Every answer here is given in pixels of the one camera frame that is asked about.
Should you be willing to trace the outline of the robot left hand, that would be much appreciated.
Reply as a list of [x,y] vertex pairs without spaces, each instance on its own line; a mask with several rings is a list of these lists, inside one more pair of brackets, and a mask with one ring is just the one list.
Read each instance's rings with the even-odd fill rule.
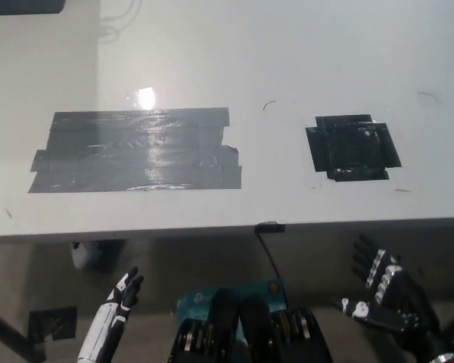
[[144,277],[135,266],[116,283],[105,302],[99,306],[77,362],[109,363],[117,350]]

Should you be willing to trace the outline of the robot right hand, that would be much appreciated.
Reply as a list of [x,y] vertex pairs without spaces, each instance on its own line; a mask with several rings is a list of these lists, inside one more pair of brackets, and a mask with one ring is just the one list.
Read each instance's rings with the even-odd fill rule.
[[368,299],[344,297],[334,303],[336,308],[366,327],[390,333],[398,347],[418,362],[454,354],[454,345],[443,337],[423,288],[400,260],[363,234],[353,246],[353,273],[364,284]]

